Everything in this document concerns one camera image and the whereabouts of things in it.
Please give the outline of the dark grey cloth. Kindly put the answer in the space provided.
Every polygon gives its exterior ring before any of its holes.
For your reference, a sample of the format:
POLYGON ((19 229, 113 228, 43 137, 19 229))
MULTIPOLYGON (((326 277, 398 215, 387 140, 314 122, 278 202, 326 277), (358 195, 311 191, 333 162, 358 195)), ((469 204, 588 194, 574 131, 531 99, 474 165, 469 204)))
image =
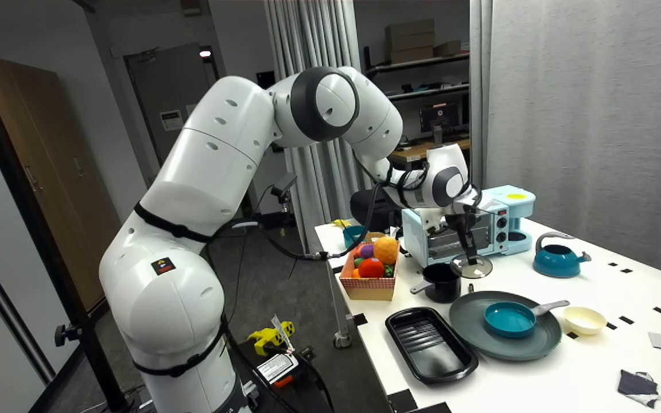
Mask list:
POLYGON ((617 392, 648 408, 654 408, 661 400, 658 384, 645 372, 630 373, 622 369, 617 392))

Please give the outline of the light blue toy oven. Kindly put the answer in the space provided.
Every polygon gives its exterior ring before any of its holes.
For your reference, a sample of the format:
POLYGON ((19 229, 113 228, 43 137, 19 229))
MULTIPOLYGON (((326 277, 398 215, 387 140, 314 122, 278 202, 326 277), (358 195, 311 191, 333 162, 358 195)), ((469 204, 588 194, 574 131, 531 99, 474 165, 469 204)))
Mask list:
MULTIPOLYGON (((483 196, 477 212, 472 215, 471 227, 473 240, 480 256, 511 255, 518 253, 516 243, 510 232, 511 215, 509 207, 491 196, 483 196)), ((457 231, 449 227, 442 217, 438 220, 441 227, 430 233, 424 227, 419 210, 402 211, 402 230, 405 249, 420 266, 437 262, 450 262, 452 259, 466 258, 466 251, 457 231)))

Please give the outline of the stack of cardboard boxes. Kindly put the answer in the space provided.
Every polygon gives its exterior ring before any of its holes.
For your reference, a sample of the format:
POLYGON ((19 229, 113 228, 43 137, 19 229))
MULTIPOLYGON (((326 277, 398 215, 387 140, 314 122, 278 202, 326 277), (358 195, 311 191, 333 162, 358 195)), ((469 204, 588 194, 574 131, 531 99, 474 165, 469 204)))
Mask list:
POLYGON ((401 64, 449 57, 462 52, 461 40, 436 41, 433 19, 390 24, 385 28, 386 58, 391 64, 401 64))

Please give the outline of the black power brick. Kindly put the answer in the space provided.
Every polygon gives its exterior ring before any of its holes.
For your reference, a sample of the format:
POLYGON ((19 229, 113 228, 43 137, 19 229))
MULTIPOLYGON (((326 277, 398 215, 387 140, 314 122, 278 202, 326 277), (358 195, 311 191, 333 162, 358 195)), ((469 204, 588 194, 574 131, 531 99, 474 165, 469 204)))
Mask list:
POLYGON ((289 386, 301 363, 293 354, 281 353, 268 358, 257 366, 259 373, 273 387, 283 388, 289 386))

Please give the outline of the large grey plate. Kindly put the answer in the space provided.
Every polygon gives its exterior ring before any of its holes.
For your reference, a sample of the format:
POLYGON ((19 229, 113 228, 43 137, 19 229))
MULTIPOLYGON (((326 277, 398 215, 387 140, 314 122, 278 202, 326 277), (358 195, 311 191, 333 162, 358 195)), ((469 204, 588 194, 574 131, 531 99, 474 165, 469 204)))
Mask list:
POLYGON ((521 295, 481 291, 457 298, 449 308, 449 324, 456 334, 486 356, 507 361, 531 361, 547 356, 561 342, 562 329, 550 312, 539 317, 531 335, 508 338, 491 331, 484 319, 485 309, 499 301, 511 301, 528 307, 538 303, 521 295))

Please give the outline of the black baking tray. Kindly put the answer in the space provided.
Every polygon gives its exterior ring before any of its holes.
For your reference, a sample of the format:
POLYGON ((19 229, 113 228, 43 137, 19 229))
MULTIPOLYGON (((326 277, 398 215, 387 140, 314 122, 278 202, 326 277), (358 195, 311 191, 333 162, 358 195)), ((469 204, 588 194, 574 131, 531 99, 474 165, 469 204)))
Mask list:
POLYGON ((479 366, 479 358, 443 317, 430 307, 397 311, 385 326, 415 379, 428 386, 460 381, 479 366))

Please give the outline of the wooden desk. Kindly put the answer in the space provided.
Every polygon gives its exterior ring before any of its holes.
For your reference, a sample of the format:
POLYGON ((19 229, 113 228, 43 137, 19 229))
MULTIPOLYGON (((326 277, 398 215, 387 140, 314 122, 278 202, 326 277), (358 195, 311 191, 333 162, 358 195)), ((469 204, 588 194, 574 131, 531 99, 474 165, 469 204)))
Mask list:
POLYGON ((407 163, 419 162, 427 159, 427 152, 440 146, 458 145, 462 151, 462 156, 467 163, 470 163, 471 140, 468 136, 454 142, 434 143, 432 141, 415 141, 409 146, 399 147, 388 155, 388 160, 395 164, 404 165, 407 163))

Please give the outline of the monitor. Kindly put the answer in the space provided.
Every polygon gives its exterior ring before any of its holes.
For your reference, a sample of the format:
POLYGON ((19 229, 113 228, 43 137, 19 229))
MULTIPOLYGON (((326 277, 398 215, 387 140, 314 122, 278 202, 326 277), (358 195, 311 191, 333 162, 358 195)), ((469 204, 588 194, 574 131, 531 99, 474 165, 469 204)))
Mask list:
POLYGON ((443 135, 459 133, 462 125, 459 107, 453 102, 422 106, 419 123, 421 134, 432 134, 436 129, 443 135))

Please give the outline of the grey curtain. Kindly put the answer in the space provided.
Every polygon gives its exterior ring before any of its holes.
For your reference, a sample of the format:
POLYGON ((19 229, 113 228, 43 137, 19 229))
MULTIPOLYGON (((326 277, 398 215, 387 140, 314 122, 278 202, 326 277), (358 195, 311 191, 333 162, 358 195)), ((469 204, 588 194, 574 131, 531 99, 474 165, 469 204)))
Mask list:
POLYGON ((470 0, 472 173, 661 269, 661 0, 470 0))

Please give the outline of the fuzzy orange toy fruit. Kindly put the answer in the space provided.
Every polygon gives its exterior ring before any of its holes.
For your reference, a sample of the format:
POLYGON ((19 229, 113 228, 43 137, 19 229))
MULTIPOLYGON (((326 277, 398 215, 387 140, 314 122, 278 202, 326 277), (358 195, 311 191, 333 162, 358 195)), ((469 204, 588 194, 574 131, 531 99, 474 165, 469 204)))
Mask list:
POLYGON ((399 254, 399 243, 394 237, 377 238, 373 243, 374 257, 385 265, 395 265, 399 254))

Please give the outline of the black pot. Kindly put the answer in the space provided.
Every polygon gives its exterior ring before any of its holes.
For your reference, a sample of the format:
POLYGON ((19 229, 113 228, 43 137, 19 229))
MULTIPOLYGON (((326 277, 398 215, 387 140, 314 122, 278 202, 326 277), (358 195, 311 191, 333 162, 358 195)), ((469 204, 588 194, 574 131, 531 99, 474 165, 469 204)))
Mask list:
POLYGON ((421 274, 423 281, 410 288, 410 293, 424 293, 435 303, 452 303, 461 297, 461 277, 449 263, 427 265, 421 274))

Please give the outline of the woven basket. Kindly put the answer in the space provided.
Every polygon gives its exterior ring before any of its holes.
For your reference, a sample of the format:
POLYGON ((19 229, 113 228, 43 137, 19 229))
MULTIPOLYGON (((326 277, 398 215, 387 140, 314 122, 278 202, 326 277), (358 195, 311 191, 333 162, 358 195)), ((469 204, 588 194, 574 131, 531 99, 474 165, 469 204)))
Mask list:
POLYGON ((350 299, 390 301, 394 295, 397 276, 397 261, 401 256, 401 252, 399 251, 396 264, 394 265, 395 271, 393 279, 360 279, 356 272, 357 265, 359 265, 359 262, 362 260, 362 258, 359 257, 359 247, 365 243, 373 244, 374 241, 365 241, 352 249, 342 267, 339 275, 339 282, 350 299))

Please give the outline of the wooden cabinet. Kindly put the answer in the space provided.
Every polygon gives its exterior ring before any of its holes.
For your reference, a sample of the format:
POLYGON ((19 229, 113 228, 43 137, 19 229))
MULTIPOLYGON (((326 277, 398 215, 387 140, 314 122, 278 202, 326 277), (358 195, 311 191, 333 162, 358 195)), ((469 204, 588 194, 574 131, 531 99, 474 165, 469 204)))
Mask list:
POLYGON ((56 72, 0 59, 0 120, 88 312, 105 300, 99 263, 119 219, 56 72))

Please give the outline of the yellow power strip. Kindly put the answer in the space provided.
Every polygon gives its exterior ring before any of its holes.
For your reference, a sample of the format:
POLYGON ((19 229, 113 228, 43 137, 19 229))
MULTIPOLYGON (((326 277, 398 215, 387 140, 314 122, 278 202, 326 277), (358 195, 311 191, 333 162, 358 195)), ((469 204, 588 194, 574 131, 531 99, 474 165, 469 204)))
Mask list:
POLYGON ((254 343, 254 352, 258 356, 267 356, 267 346, 276 346, 284 349, 292 348, 289 337, 294 332, 295 326, 293 322, 282 321, 272 328, 264 328, 260 331, 252 332, 247 339, 254 343))

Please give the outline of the glass pan lid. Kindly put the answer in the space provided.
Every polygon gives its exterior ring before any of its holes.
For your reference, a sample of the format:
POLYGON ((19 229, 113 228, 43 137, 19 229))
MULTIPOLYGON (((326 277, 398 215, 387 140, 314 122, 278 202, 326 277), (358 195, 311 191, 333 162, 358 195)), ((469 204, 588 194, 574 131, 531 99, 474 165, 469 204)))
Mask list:
POLYGON ((464 279, 482 279, 493 271, 490 259, 480 255, 467 257, 466 254, 460 254, 452 259, 450 267, 455 274, 464 279))

